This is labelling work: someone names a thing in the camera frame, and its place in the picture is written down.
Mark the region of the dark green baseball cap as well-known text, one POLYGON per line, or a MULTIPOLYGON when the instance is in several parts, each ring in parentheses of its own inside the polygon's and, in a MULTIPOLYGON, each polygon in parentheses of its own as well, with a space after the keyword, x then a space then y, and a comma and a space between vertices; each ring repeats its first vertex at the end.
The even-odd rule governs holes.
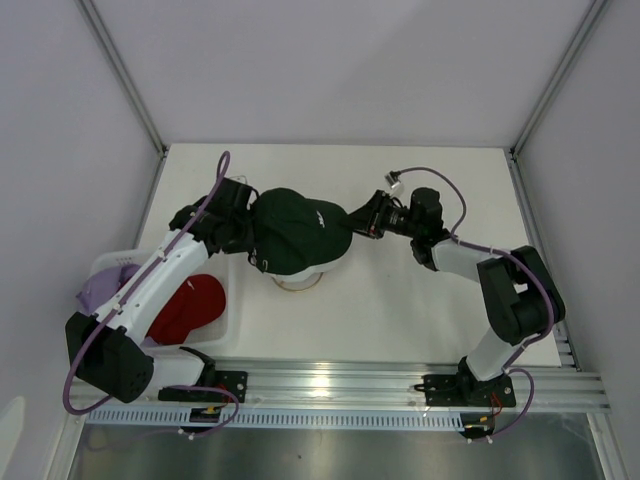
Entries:
POLYGON ((251 213, 256 245, 249 261, 268 275, 293 274, 341 259, 352 244, 352 231, 342 225, 347 213, 341 206, 288 188, 263 192, 251 213))

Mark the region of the white baseball cap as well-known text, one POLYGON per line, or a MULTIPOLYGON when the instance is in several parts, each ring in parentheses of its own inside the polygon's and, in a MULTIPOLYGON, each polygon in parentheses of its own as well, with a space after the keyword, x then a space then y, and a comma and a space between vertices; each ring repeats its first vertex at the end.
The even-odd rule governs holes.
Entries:
POLYGON ((271 276, 274 280, 278 282, 300 283, 309 279, 314 275, 323 274, 334 269, 339 263, 340 263, 340 259, 337 259, 324 264, 311 265, 308 268, 301 270, 297 273, 293 273, 293 274, 269 273, 269 276, 271 276))

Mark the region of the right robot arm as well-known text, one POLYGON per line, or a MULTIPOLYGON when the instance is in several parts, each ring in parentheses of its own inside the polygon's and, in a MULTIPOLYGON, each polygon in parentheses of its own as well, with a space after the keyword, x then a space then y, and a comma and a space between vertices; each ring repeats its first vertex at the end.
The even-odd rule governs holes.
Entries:
POLYGON ((344 224, 372 239, 387 232, 405 236, 418 264, 480 286, 489 328, 454 374, 428 374, 415 385, 426 404, 515 406, 507 369, 566 316, 564 300, 538 251, 532 246, 511 251, 468 247, 453 239, 444 226, 440 195, 427 187, 414 190, 408 205, 378 190, 344 224))

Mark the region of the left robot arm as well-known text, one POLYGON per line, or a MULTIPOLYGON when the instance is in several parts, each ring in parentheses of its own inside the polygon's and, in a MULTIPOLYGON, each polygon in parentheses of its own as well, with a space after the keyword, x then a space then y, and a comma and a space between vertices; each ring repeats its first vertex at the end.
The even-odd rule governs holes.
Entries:
POLYGON ((63 404, 74 379, 130 403, 148 389, 183 390, 194 400, 216 388, 214 362, 190 347, 159 354, 142 344, 158 314, 197 269, 218 253, 247 252, 253 245, 250 198, 253 187, 225 177, 210 193, 179 210, 160 246, 132 278, 93 313, 74 313, 65 325, 70 369, 63 404))

